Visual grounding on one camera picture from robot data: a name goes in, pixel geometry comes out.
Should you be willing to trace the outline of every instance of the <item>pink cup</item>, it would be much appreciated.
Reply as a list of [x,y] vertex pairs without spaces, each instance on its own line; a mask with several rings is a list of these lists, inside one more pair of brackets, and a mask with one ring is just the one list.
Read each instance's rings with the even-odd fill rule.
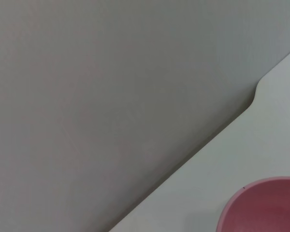
[[217,232],[290,232],[290,177],[253,182],[223,209]]

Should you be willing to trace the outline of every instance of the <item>white desk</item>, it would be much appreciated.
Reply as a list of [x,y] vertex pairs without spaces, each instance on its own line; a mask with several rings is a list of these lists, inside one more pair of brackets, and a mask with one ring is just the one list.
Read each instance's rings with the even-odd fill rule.
[[290,54],[252,105],[118,223],[112,232],[214,232],[242,186],[290,175]]

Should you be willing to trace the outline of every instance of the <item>gray wall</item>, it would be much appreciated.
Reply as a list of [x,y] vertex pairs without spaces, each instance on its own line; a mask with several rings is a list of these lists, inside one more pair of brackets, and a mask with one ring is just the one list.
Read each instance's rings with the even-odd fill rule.
[[289,52],[290,0],[0,0],[0,231],[110,229]]

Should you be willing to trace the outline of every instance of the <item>white table surface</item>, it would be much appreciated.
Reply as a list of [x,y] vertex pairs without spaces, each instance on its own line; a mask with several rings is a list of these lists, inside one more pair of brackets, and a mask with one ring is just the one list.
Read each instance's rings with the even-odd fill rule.
[[265,177],[290,176],[290,54],[258,83],[252,105],[112,232],[214,232],[227,200]]

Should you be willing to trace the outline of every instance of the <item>pink bowl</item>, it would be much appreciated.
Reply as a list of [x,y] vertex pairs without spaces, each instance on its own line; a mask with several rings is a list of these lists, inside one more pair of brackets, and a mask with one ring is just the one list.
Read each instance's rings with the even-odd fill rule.
[[223,209],[217,232],[290,232],[290,177],[253,182]]

